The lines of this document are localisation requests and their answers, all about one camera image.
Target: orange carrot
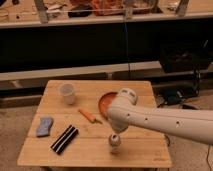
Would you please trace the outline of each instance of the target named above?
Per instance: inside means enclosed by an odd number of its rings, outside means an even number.
[[[85,110],[83,110],[83,109],[78,109],[78,111],[79,111],[82,115],[84,115],[90,122],[94,123],[94,122],[96,121],[96,118],[95,118],[95,116],[94,116],[92,113],[87,112],[87,111],[85,111]]]

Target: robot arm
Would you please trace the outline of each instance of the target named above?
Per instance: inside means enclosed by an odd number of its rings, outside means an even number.
[[[135,106],[136,93],[124,88],[108,108],[115,133],[129,125],[147,128],[193,141],[213,144],[213,112],[210,110],[158,109]]]

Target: wooden table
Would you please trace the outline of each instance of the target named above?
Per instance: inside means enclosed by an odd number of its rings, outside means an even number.
[[[76,103],[66,105],[58,94],[62,83],[72,83],[76,89]],[[171,160],[162,133],[129,127],[121,134],[120,153],[109,151],[108,137],[112,134],[109,123],[100,115],[98,101],[102,95],[129,87],[139,96],[137,105],[156,107],[150,82],[147,81],[49,81],[26,137],[18,165],[63,167],[116,167],[116,168],[168,168]],[[103,124],[92,124],[78,108],[92,112]],[[51,116],[54,124],[49,137],[37,138],[40,118]],[[79,135],[61,155],[50,146],[70,125],[79,129]]]

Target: black cable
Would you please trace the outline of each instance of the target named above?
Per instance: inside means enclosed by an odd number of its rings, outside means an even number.
[[[166,105],[166,101],[160,103],[160,104],[157,106],[157,108],[161,108],[161,107],[163,107],[164,105]]]
[[[128,63],[128,79],[131,80],[131,67],[130,67],[130,58],[129,58],[129,35],[127,23],[124,21],[124,30],[125,30],[125,42],[126,42],[126,59]]]
[[[208,151],[207,151],[207,156],[206,156],[206,162],[207,162],[207,165],[208,165],[208,167],[209,167],[209,170],[212,171],[212,167],[211,167],[211,165],[210,165],[210,163],[209,163],[209,153],[210,153],[210,149],[211,149],[211,146],[209,145],[209,146],[208,146]]]
[[[194,75],[195,75],[195,91],[198,96],[200,93],[201,73],[199,70],[195,70]]]
[[[164,135],[164,136],[165,136],[165,138],[166,138],[167,146],[170,147],[170,145],[171,145],[171,140],[170,140],[169,136],[168,136],[168,135]]]

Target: white cup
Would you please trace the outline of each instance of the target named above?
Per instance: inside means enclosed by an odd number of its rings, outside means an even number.
[[[59,87],[59,94],[63,97],[66,104],[73,104],[75,102],[75,89],[72,84],[62,84]]]

